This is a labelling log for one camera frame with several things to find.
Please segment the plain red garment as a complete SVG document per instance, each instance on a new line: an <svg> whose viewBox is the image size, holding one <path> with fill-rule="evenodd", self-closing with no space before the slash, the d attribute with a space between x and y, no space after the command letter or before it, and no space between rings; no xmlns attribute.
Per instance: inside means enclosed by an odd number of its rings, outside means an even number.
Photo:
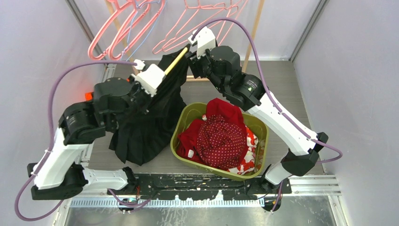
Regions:
<svg viewBox="0 0 399 226"><path fill-rule="evenodd" d="M180 145L177 154L180 157L206 165L200 158L196 151L196 143L198 137L198 130L200 127L200 120L206 120L212 115L222 115L224 117L242 116L241 110L234 105L229 104L221 99L215 98L208 102L206 113L200 119L194 119L190 126L178 135Z"/></svg>

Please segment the dark red polka dot garment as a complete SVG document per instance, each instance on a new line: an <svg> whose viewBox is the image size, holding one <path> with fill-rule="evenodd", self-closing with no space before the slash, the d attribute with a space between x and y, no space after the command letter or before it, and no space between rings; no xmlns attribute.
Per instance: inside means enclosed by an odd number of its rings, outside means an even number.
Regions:
<svg viewBox="0 0 399 226"><path fill-rule="evenodd" d="M242 116L212 115L199 121L196 151L212 168L228 171L247 153L247 132Z"/></svg>

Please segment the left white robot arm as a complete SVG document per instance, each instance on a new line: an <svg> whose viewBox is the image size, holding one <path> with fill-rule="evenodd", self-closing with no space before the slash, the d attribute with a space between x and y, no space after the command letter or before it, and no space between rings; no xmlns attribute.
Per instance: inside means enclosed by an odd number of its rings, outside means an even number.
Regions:
<svg viewBox="0 0 399 226"><path fill-rule="evenodd" d="M131 168L93 170L78 164L77 159L97 138L116 132L126 116L145 110L151 99L133 78L110 78L86 93L85 101L67 107L59 119L49 157L27 166L30 173L38 170L32 198L65 200L94 190L134 193L137 181Z"/></svg>

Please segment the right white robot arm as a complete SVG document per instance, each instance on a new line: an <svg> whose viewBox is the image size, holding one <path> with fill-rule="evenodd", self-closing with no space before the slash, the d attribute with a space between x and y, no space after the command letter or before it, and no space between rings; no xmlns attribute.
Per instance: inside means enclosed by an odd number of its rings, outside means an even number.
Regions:
<svg viewBox="0 0 399 226"><path fill-rule="evenodd" d="M265 91L260 78L242 71L238 53L219 46L206 49L202 56L196 52L184 56L195 78L208 78L232 105L260 119L287 144L288 153L263 175L261 187L266 193L275 192L287 177L303 176L315 166L323 148L320 142L326 143L328 135L294 119L271 92Z"/></svg>

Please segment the black garment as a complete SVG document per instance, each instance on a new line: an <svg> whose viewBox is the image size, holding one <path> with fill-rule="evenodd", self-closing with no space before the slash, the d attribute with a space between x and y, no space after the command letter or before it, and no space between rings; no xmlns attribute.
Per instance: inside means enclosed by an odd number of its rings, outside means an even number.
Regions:
<svg viewBox="0 0 399 226"><path fill-rule="evenodd" d="M186 107L181 86L186 82L188 68L187 60L182 57L159 86L148 113L123 118L109 145L122 163L141 166L153 160L170 143Z"/></svg>

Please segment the red poppy floral skirt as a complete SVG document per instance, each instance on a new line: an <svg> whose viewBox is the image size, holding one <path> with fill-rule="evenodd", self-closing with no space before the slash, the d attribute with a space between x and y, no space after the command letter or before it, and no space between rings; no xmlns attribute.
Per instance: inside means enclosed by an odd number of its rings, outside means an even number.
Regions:
<svg viewBox="0 0 399 226"><path fill-rule="evenodd" d="M227 171L230 173L245 175L255 169L255 150L258 145L258 137L248 128L247 131L247 152L237 167L230 168Z"/></svg>

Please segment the pink hanger of dotted garment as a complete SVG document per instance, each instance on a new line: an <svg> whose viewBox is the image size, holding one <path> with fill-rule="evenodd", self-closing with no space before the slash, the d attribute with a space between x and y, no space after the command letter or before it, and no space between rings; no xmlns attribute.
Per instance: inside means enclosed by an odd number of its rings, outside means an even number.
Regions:
<svg viewBox="0 0 399 226"><path fill-rule="evenodd" d="M173 0L167 6L166 19L160 25L166 31L153 47L153 54L169 52L186 45L201 25L217 17L237 19L247 2L245 0Z"/></svg>

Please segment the yellow wooden hanger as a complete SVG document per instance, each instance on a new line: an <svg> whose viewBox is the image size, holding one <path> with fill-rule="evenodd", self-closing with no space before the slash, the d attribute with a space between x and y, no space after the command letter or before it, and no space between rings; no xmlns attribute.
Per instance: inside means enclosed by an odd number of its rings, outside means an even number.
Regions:
<svg viewBox="0 0 399 226"><path fill-rule="evenodd" d="M179 61L184 57L184 55L188 52L189 48L185 47L178 55L177 57L173 60L173 62L166 68L164 71L165 75L168 75L174 68L175 66L179 63Z"/></svg>

